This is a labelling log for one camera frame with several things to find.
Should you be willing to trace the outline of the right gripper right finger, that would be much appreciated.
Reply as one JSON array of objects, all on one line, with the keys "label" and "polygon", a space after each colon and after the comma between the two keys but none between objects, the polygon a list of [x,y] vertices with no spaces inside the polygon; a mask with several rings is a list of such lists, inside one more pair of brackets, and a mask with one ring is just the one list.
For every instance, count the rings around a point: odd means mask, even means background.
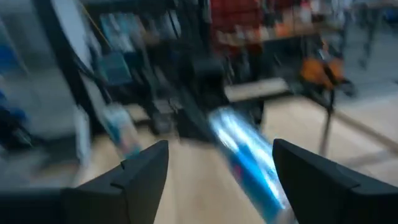
[{"label": "right gripper right finger", "polygon": [[272,156],[299,224],[398,224],[398,187],[283,139]]}]

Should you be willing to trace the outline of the black aluminium rig frame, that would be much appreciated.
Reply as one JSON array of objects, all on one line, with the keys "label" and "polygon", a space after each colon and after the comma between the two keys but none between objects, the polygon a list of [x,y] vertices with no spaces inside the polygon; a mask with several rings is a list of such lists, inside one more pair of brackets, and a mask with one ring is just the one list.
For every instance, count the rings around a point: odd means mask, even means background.
[{"label": "black aluminium rig frame", "polygon": [[32,0],[32,3],[75,104],[81,106],[88,114],[91,133],[95,136],[105,133],[75,62],[75,53],[61,28],[52,3],[50,0]]}]

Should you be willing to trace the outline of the orange shop vacuum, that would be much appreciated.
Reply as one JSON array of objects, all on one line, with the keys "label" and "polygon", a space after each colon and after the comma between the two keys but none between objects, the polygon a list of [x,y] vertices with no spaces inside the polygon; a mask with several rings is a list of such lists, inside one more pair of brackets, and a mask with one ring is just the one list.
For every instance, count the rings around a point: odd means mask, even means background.
[{"label": "orange shop vacuum", "polygon": [[326,61],[307,58],[303,62],[300,75],[305,83],[315,85],[320,91],[341,88],[348,97],[356,95],[353,82],[344,76],[343,61],[340,58],[333,57]]}]

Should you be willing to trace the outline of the blue silver Red Bull can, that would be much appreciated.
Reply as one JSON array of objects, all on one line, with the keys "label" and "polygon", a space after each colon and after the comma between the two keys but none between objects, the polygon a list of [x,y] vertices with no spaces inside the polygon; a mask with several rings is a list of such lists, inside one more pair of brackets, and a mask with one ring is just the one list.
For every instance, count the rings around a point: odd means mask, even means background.
[{"label": "blue silver Red Bull can", "polygon": [[230,170],[266,224],[298,224],[277,175],[272,144],[236,110],[212,111],[208,122]]},{"label": "blue silver Red Bull can", "polygon": [[103,120],[104,128],[121,156],[128,158],[141,151],[136,127],[123,106],[106,106],[103,110]]}]

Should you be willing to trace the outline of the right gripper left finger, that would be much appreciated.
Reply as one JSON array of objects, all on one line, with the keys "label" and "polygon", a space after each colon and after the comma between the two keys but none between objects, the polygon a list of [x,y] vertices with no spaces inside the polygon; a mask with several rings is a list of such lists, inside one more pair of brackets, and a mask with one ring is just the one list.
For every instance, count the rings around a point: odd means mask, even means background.
[{"label": "right gripper left finger", "polygon": [[0,224],[153,224],[168,164],[161,140],[78,187],[0,190]]}]

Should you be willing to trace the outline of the red tool cabinet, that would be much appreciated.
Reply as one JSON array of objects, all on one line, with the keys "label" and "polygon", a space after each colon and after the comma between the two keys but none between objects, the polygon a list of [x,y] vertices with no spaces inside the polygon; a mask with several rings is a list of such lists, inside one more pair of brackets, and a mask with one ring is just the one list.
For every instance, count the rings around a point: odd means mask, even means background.
[{"label": "red tool cabinet", "polygon": [[261,0],[210,0],[210,15],[211,46],[215,51],[236,54],[242,45],[259,49]]}]

